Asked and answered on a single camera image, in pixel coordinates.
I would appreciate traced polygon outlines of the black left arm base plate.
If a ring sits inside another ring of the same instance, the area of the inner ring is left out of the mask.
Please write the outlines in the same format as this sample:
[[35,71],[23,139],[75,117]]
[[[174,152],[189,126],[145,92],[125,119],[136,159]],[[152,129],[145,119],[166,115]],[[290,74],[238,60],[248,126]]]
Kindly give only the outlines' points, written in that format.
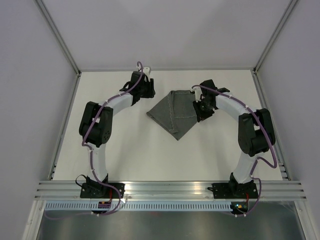
[[80,192],[81,199],[121,199],[125,193],[125,184],[122,182],[110,182],[107,187],[97,182],[83,183]]

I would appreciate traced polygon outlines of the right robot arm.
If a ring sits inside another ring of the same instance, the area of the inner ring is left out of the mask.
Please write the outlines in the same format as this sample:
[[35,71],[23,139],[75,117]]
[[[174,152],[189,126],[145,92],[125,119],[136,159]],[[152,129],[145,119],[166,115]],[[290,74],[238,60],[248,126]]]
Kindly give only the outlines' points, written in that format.
[[238,123],[237,141],[241,154],[230,174],[227,191],[235,198],[255,191],[253,173],[258,162],[263,161],[272,169],[278,166],[273,148],[276,137],[269,110],[249,107],[229,89],[217,88],[211,79],[192,86],[190,92],[195,95],[192,104],[198,122],[213,116],[216,110],[222,110]]

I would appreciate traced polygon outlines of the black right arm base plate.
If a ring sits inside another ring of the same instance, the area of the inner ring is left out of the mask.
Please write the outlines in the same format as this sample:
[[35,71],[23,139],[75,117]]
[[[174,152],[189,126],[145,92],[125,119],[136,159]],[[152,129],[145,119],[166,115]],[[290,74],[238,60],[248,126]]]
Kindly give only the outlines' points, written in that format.
[[216,182],[211,185],[211,191],[214,199],[257,199],[259,195],[257,185],[253,181],[235,186],[227,182]]

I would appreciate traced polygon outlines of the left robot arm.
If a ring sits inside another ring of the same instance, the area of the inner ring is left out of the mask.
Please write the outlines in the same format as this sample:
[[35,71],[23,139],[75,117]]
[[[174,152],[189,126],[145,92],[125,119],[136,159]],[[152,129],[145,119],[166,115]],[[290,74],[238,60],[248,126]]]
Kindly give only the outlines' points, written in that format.
[[89,101],[84,109],[79,126],[81,145],[88,148],[89,173],[83,191],[104,198],[109,193],[108,171],[106,168],[106,143],[112,134],[113,117],[122,110],[136,104],[140,99],[155,96],[151,68],[142,67],[133,71],[130,81],[119,92],[99,104]]

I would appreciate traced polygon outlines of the grey cloth napkin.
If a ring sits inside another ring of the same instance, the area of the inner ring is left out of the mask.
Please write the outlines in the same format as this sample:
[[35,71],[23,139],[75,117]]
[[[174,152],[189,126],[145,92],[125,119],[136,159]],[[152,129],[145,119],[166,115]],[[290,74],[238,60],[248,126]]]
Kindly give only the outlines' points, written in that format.
[[194,100],[189,90],[172,90],[146,115],[178,141],[197,123]]

